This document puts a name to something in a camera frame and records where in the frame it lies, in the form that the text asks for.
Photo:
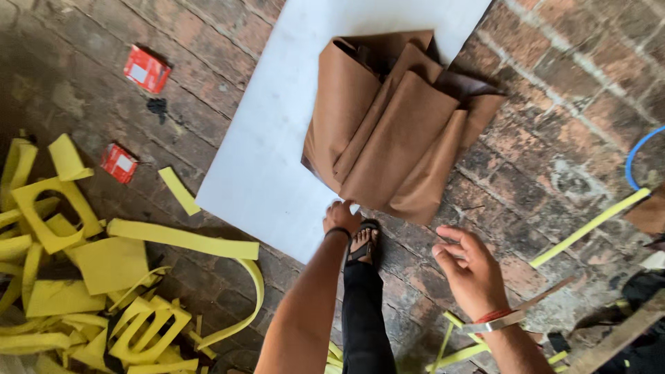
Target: white sheet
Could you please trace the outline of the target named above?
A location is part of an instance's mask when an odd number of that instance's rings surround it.
[[[337,196],[300,164],[331,37],[434,29],[442,63],[491,0],[288,0],[196,203],[306,264]]]

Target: blue wire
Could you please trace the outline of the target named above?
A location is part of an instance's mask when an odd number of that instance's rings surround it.
[[[640,141],[635,144],[635,147],[633,147],[633,149],[630,150],[630,153],[628,154],[628,158],[626,159],[626,180],[628,181],[630,187],[632,187],[632,189],[635,191],[639,191],[640,186],[638,186],[635,182],[635,179],[632,178],[632,172],[630,171],[632,168],[632,159],[635,158],[635,154],[638,150],[640,150],[640,147],[643,146],[647,140],[651,139],[655,134],[658,134],[663,130],[665,130],[665,126],[649,132],[644,138],[640,139]]]

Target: brown leather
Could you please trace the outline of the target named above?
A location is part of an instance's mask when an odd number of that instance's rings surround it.
[[[645,234],[658,235],[665,232],[665,184],[624,218]]]
[[[303,165],[341,198],[419,224],[432,221],[456,160],[505,100],[431,60],[431,39],[333,38],[303,147]]]

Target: foot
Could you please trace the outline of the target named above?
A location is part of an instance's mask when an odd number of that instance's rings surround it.
[[[365,256],[362,256],[361,258],[358,258],[358,261],[365,262],[368,264],[372,263],[372,251],[376,250],[376,240],[378,238],[378,230],[377,229],[370,229],[366,228],[364,230],[359,231],[355,237],[353,237],[353,241],[351,241],[351,249],[350,253],[348,256],[348,260],[351,260],[351,254],[357,250],[359,250],[363,245],[367,244],[369,241],[371,241],[371,245],[367,250],[367,254]]]

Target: red cardboard box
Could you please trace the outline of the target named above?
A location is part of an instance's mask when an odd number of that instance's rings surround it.
[[[123,72],[127,79],[156,94],[166,84],[171,68],[145,50],[132,45]]]
[[[109,144],[102,155],[100,165],[120,183],[129,183],[138,161],[117,144]]]

